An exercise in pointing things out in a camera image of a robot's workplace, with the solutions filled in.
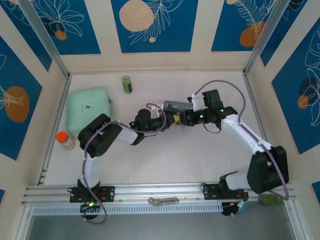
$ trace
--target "gray floor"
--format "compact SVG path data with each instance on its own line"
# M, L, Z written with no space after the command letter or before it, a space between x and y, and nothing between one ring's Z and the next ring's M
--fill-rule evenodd
M291 240L283 206L253 207L232 217L221 213L109 215L102 225L80 216L35 216L27 240Z

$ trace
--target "white table surface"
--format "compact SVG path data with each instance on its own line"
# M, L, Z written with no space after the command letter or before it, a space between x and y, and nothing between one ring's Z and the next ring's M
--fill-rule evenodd
M121 77L131 77L133 91L125 94ZM74 75L69 93L104 87L113 101L115 120L128 124L146 103L187 102L187 97L204 83L227 80L236 84L247 99L242 119L260 135L258 123L241 72L238 71L136 71ZM218 89L225 107L240 112L242 98L231 86L213 83L202 92ZM216 131L214 124L206 125ZM65 131L63 112L59 131ZM102 184L161 184L218 181L219 177L249 167L251 155L224 132L213 134L202 125L174 126L137 146L115 141L103 155L100 168ZM81 176L83 151L79 141L72 150L55 142L46 173L45 185L76 185Z

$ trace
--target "black mounting bracket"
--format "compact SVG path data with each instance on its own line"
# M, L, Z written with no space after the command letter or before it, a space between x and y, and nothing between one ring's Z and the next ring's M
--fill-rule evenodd
M220 181L217 184L201 184L201 190L204 194L205 200L225 200L225 199L248 199L249 195L244 189L230 190L228 188L226 177L230 174L236 172L231 172L220 177Z
M249 195L247 192L244 192L243 189L230 190L227 194L223 194L219 188L219 184L203 184L203 194L205 200L225 200L225 199L239 199L239 198L248 198Z
M91 190L102 203L112 203L114 201L114 186L100 186L100 183L98 183L96 186L91 188ZM87 203L91 201L96 202L89 190L81 183L79 179L77 186L68 188L68 192L70 193L70 203Z

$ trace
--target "metal clip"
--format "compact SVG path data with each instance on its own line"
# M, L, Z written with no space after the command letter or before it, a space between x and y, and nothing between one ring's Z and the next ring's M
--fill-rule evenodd
M179 199L177 197L167 197L167 198L153 198L149 197L148 202L150 205L159 207L171 204L178 204Z

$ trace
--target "green can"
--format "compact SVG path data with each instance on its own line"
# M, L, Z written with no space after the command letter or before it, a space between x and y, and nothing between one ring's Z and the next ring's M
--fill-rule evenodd
M123 76L121 80L122 80L122 85L123 85L124 92L126 94L132 93L132 85L131 85L130 77L129 76Z

